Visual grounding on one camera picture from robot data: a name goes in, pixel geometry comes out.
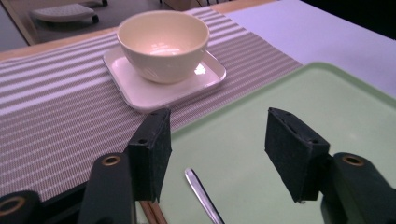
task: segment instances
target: gray floor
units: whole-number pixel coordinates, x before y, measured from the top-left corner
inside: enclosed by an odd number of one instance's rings
[[[160,3],[159,0],[108,0],[108,6],[106,7],[103,7],[99,1],[89,2],[84,6],[90,7],[96,12],[99,16],[98,23],[92,23],[90,19],[65,23],[46,23],[35,20],[40,41],[48,42],[116,27],[125,19],[144,11],[172,10],[165,3]]]

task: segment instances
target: bowl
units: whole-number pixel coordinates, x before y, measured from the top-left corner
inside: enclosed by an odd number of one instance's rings
[[[123,21],[117,36],[125,57],[139,76],[170,84],[194,74],[204,58],[209,29],[192,15],[158,10]]]

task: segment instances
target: plate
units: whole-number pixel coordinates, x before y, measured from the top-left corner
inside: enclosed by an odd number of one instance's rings
[[[226,78],[224,66],[209,52],[193,71],[193,76],[175,84],[159,84],[139,76],[121,47],[107,51],[104,61],[125,102],[144,114],[172,107],[203,91],[209,91]]]
[[[172,133],[161,208],[168,223],[211,223],[191,167],[225,223],[323,223],[320,201],[294,203],[264,152],[268,107],[287,110],[331,144],[373,163],[395,188],[396,100],[326,63],[307,65]]]

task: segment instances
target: wooden chopstick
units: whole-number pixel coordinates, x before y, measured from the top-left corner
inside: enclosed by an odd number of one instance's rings
[[[150,224],[167,224],[163,212],[157,202],[140,201],[143,212]]]

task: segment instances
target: striped cloth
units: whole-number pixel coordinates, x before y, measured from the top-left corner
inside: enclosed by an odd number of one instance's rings
[[[208,51],[227,69],[213,91],[172,108],[172,131],[301,65],[209,7],[188,13],[210,29]],[[121,152],[145,118],[123,101],[103,62],[115,33],[0,63],[0,195],[42,200],[89,177],[93,161]]]

